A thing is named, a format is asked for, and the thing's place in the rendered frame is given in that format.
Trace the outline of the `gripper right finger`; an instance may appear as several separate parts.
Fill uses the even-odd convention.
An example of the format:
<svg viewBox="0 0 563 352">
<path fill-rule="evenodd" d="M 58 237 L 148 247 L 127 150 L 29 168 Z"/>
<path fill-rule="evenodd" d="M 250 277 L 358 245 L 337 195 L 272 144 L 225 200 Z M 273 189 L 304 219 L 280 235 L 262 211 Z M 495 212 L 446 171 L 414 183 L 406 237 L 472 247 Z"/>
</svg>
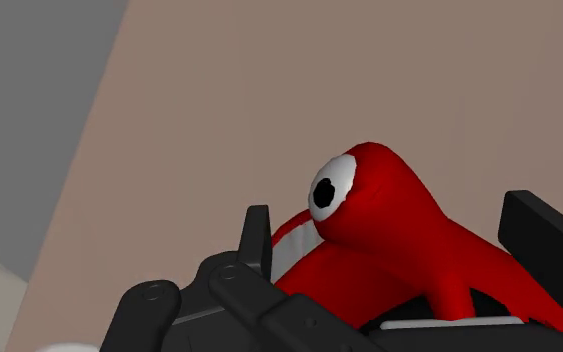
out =
<svg viewBox="0 0 563 352">
<path fill-rule="evenodd" d="M 498 239 L 563 307 L 563 214 L 529 190 L 508 191 Z"/>
</svg>

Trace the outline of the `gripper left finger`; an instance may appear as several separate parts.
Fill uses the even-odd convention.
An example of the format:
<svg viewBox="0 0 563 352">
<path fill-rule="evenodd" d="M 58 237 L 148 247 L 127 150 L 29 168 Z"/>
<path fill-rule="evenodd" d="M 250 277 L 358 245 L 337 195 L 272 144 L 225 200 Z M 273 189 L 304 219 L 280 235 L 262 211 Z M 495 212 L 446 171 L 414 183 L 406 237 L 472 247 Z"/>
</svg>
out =
<svg viewBox="0 0 563 352">
<path fill-rule="evenodd" d="M 249 334 L 260 352 L 384 352 L 310 298 L 270 282 L 269 208 L 246 211 L 234 260 L 208 274 L 213 300 Z M 182 296 L 170 280 L 139 283 L 122 296 L 99 352 L 161 352 Z"/>
</svg>

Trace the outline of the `red one-eyed toy figure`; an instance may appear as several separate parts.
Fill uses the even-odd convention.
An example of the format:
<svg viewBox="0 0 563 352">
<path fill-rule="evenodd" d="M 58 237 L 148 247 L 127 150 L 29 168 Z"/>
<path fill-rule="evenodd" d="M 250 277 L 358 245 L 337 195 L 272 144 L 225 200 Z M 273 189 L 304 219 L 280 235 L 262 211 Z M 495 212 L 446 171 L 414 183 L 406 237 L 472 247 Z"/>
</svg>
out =
<svg viewBox="0 0 563 352">
<path fill-rule="evenodd" d="M 422 299 L 438 321 L 514 316 L 563 333 L 563 307 L 512 255 L 448 218 L 379 143 L 329 160 L 272 249 L 275 286 L 357 329 Z"/>
</svg>

